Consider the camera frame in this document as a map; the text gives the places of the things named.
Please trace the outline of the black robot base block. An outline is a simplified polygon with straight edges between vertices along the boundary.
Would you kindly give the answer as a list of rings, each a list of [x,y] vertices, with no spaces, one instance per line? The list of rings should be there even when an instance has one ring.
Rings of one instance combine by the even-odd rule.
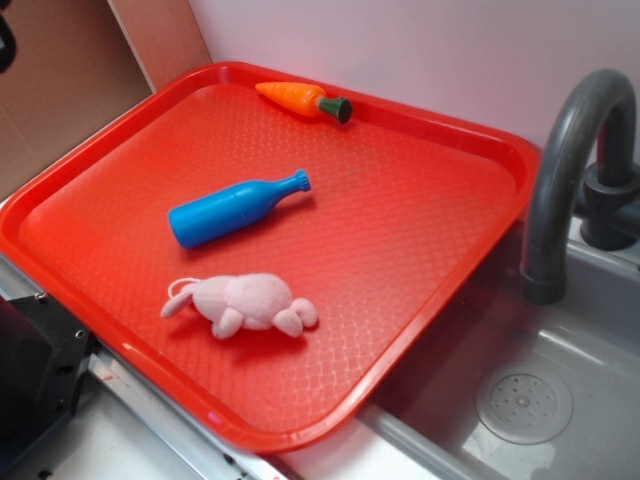
[[[75,416],[94,337],[50,296],[1,300],[1,477]]]

